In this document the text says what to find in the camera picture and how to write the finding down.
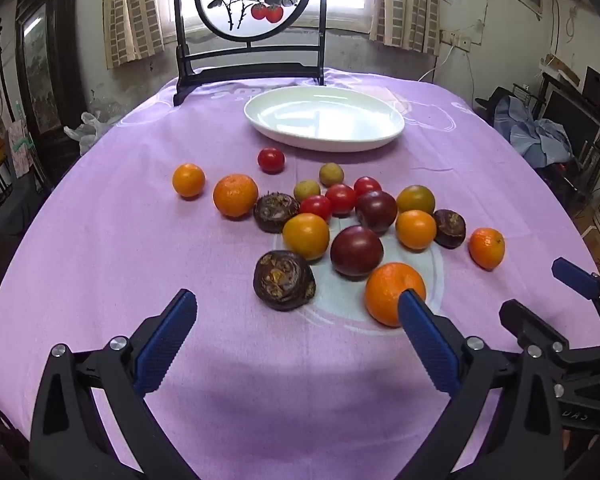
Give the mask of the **small mandarin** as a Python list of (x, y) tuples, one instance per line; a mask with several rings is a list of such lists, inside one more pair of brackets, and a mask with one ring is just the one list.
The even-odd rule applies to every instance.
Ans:
[(478, 228), (469, 239), (469, 255), (483, 270), (493, 271), (503, 261), (506, 251), (502, 233), (492, 228)]

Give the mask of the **dark water chestnut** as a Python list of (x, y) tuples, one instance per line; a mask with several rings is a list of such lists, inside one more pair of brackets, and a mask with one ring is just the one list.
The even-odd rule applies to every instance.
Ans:
[(272, 250), (262, 255), (254, 268), (252, 287), (270, 309), (279, 312), (308, 304), (316, 293), (309, 263), (290, 250)]
[(438, 209), (434, 212), (437, 233), (434, 241), (446, 249), (459, 248), (466, 238), (466, 222), (456, 211)]
[(294, 197), (273, 192), (260, 197), (253, 207), (258, 227), (268, 233), (283, 232), (284, 225), (300, 212), (300, 203)]

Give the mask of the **large mandarin orange front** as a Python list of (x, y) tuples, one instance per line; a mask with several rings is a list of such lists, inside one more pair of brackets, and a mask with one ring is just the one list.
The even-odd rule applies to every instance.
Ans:
[(364, 304), (368, 314), (383, 326), (397, 328), (398, 301), (404, 290), (414, 289), (421, 300), (427, 299), (422, 276), (406, 263), (386, 263), (373, 270), (364, 290)]

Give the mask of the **large mandarin orange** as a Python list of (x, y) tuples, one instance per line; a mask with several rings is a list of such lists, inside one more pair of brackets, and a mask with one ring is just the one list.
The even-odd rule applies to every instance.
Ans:
[(406, 263), (386, 263), (373, 270), (364, 290), (364, 304), (368, 314), (383, 326), (397, 328), (398, 301), (404, 290), (414, 289), (421, 300), (427, 299), (422, 276)]
[(238, 219), (250, 213), (259, 198), (259, 189), (252, 177), (229, 174), (215, 185), (212, 198), (223, 217)]

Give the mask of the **small orange fruit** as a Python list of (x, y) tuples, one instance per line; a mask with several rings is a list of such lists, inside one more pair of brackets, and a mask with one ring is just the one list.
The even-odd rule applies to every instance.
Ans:
[(403, 211), (396, 217), (396, 236), (408, 249), (421, 252), (434, 241), (436, 235), (434, 217), (425, 211)]

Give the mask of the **olive-orange tomato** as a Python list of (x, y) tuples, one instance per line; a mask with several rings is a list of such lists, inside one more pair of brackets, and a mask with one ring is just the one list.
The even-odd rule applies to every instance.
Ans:
[(429, 188), (423, 185), (410, 185), (404, 188), (396, 198), (398, 211), (420, 210), (433, 214), (436, 210), (436, 198)]

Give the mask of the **dark red plum front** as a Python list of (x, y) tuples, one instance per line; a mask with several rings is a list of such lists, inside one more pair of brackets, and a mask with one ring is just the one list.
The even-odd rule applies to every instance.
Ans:
[(372, 273), (384, 255), (380, 238), (365, 226), (348, 226), (334, 238), (330, 246), (332, 266), (348, 278), (362, 278)]

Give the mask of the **dark red plum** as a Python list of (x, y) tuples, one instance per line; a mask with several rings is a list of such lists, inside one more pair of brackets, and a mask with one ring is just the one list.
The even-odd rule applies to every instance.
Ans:
[(370, 191), (358, 196), (355, 212), (362, 226), (381, 235), (396, 221), (398, 205), (389, 193)]
[(380, 238), (365, 226), (348, 226), (334, 238), (330, 246), (332, 266), (348, 278), (362, 278), (372, 273), (384, 255)]

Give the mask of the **red cherry tomato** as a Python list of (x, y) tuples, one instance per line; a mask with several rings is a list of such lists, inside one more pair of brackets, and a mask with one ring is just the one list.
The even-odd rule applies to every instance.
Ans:
[(325, 193), (332, 207), (332, 215), (337, 218), (347, 217), (356, 205), (356, 193), (344, 183), (332, 185)]
[(376, 179), (364, 176), (354, 182), (353, 189), (355, 195), (361, 197), (369, 192), (381, 191), (382, 187)]
[(332, 218), (332, 204), (324, 195), (312, 195), (302, 200), (300, 212), (302, 214), (314, 214), (314, 216), (320, 217), (328, 223)]

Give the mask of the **dark water chestnut front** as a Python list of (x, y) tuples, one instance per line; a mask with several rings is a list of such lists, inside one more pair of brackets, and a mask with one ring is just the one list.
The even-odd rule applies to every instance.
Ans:
[(270, 309), (279, 312), (308, 304), (316, 293), (309, 263), (290, 250), (272, 250), (262, 255), (254, 268), (252, 287)]

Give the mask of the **yellow-orange round fruit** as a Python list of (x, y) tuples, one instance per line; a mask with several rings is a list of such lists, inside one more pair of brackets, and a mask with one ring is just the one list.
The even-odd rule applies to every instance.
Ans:
[(283, 241), (289, 250), (302, 258), (318, 260), (329, 245), (329, 226), (316, 214), (297, 214), (285, 223)]

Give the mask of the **small orange kumquat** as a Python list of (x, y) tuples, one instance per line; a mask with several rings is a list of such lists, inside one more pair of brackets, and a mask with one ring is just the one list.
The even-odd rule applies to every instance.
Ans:
[(176, 194), (186, 200), (196, 198), (204, 190), (206, 175), (202, 169), (190, 162), (181, 164), (174, 170), (172, 186)]

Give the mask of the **tan longan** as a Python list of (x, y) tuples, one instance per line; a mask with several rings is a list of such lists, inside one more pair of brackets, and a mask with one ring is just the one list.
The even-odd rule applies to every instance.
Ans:
[(318, 177), (324, 188), (330, 188), (344, 181), (344, 171), (336, 162), (328, 162), (321, 166)]
[(321, 185), (315, 180), (303, 180), (294, 187), (294, 198), (302, 203), (307, 198), (312, 196), (320, 196), (322, 194)]

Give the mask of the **tan longan front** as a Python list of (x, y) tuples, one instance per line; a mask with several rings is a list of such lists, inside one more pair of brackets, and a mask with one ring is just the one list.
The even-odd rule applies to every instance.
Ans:
[(321, 185), (315, 180), (303, 180), (294, 187), (294, 198), (302, 203), (307, 198), (312, 196), (320, 196), (322, 194)]

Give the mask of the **red cherry tomato isolated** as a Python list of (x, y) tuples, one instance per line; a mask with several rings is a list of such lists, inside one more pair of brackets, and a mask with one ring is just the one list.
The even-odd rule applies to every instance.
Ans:
[(279, 148), (262, 148), (257, 162), (260, 169), (266, 174), (279, 174), (285, 168), (286, 157)]

